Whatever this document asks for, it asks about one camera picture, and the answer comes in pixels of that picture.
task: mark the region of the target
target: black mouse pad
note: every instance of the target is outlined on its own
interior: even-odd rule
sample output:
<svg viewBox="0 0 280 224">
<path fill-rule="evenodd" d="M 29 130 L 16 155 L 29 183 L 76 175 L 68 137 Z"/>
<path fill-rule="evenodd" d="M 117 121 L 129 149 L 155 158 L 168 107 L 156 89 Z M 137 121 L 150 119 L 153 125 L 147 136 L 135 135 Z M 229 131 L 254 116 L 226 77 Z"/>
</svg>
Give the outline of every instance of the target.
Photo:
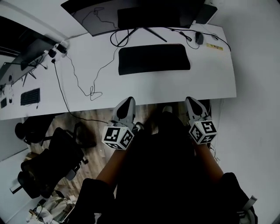
<svg viewBox="0 0 280 224">
<path fill-rule="evenodd" d="M 190 70 L 182 44 L 125 47 L 119 51 L 119 75 L 168 70 Z"/>
</svg>

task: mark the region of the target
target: person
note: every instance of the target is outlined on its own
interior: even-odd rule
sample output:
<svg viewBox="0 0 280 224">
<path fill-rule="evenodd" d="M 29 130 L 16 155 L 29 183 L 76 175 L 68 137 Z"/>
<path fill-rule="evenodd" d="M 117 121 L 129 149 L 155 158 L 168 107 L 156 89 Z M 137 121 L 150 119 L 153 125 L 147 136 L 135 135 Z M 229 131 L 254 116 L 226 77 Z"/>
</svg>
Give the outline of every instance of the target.
<svg viewBox="0 0 280 224">
<path fill-rule="evenodd" d="M 223 173 L 206 144 L 191 141 L 167 106 L 157 134 L 140 129 L 95 180 L 84 180 L 68 223 L 235 224 L 248 200 L 235 175 Z"/>
</svg>

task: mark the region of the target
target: monitor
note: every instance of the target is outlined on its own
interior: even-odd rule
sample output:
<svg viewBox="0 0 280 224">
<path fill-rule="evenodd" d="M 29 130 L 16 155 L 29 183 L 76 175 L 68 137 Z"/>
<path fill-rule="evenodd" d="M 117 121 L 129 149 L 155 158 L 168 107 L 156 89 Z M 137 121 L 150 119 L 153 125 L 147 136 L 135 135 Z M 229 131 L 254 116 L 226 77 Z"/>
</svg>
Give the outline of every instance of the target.
<svg viewBox="0 0 280 224">
<path fill-rule="evenodd" d="M 205 0 L 68 0 L 61 6 L 92 36 L 133 28 L 189 28 Z"/>
</svg>

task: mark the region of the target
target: computer mouse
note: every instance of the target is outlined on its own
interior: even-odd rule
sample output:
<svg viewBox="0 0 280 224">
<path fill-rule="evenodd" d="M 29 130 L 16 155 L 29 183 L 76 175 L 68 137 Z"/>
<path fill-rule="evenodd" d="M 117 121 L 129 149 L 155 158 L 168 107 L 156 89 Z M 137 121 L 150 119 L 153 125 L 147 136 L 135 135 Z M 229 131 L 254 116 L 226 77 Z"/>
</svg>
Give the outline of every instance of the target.
<svg viewBox="0 0 280 224">
<path fill-rule="evenodd" d="M 199 45 L 202 45 L 203 44 L 203 35 L 201 32 L 196 32 L 195 34 L 195 38 L 196 38 L 196 43 L 199 44 Z"/>
</svg>

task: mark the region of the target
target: yellow label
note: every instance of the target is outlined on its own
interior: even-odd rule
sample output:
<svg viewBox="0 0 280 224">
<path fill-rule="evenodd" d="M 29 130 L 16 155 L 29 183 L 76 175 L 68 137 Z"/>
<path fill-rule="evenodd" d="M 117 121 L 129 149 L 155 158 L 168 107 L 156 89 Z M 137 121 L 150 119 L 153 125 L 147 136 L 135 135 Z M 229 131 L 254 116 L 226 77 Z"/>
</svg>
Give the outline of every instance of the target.
<svg viewBox="0 0 280 224">
<path fill-rule="evenodd" d="M 210 47 L 210 48 L 215 48 L 215 49 L 218 49 L 218 50 L 221 50 L 221 51 L 224 50 L 222 47 L 219 47 L 219 46 L 216 46 L 216 45 L 213 45 L 213 44 L 209 44 L 209 43 L 206 43 L 206 46 Z"/>
</svg>

